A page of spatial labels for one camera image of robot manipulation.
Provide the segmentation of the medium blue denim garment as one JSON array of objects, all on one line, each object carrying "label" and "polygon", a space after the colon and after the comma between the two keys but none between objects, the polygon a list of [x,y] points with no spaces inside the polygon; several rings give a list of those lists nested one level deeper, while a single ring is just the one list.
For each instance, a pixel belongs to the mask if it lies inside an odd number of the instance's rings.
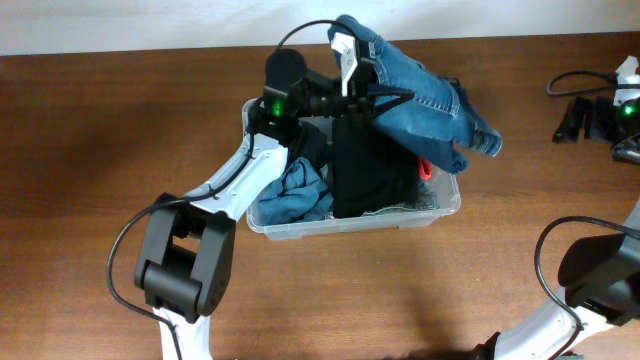
[{"label": "medium blue denim garment", "polygon": [[296,159],[256,198],[262,225],[322,220],[334,202],[328,185],[308,159]]}]

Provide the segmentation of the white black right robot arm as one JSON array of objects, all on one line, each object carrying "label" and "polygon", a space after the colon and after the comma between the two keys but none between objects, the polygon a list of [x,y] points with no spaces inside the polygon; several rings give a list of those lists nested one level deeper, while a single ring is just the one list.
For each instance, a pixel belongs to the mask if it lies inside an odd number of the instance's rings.
[{"label": "white black right robot arm", "polygon": [[[617,160],[638,160],[639,99],[576,98],[552,140],[574,142],[579,135],[611,143]],[[559,287],[552,290],[541,270],[542,245],[556,227],[568,223],[608,232],[580,238],[569,247],[558,269]],[[547,301],[519,325],[477,345],[471,358],[569,359],[571,349],[586,338],[638,319],[639,211],[632,210],[623,224],[587,216],[551,222],[537,242],[534,270]]]}]

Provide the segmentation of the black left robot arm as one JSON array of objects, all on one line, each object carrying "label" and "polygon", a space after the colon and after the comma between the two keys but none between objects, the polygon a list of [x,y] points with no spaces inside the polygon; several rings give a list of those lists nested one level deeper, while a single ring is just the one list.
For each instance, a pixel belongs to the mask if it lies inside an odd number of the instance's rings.
[{"label": "black left robot arm", "polygon": [[237,221],[302,147],[301,119],[367,123],[413,98],[374,84],[372,56],[345,50],[340,60],[341,75],[331,79],[310,70],[298,51],[275,50],[236,153],[185,196],[164,193],[150,207],[134,283],[161,325],[164,358],[210,358],[210,316],[229,284]]}]

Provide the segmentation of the dark blue jeans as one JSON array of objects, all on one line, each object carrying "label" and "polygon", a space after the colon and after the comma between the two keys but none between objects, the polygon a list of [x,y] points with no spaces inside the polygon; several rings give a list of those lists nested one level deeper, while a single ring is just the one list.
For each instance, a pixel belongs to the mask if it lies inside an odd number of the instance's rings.
[{"label": "dark blue jeans", "polygon": [[491,157],[500,152],[502,136],[475,111],[457,79],[432,73],[350,15],[341,15],[337,21],[339,24],[327,31],[328,37],[353,30],[360,39],[369,42],[378,84],[414,93],[412,100],[374,120],[379,131],[454,175],[464,172],[469,165],[456,146]]}]

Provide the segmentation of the light blue jeans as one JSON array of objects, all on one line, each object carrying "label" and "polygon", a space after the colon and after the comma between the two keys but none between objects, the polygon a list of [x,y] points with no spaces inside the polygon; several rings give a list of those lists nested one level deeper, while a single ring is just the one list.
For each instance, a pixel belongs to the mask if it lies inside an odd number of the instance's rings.
[{"label": "light blue jeans", "polygon": [[427,182],[411,166],[401,167],[400,179],[393,168],[343,162],[324,166],[321,175],[342,200],[350,200],[344,203],[345,215],[435,208],[435,200],[426,190]]}]

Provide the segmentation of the black red garment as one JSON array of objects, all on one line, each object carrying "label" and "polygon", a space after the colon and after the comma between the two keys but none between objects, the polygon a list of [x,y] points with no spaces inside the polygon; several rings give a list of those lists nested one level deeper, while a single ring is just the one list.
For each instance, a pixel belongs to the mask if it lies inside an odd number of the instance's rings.
[{"label": "black red garment", "polygon": [[421,160],[374,126],[343,116],[332,129],[333,215],[351,218],[438,207]]}]

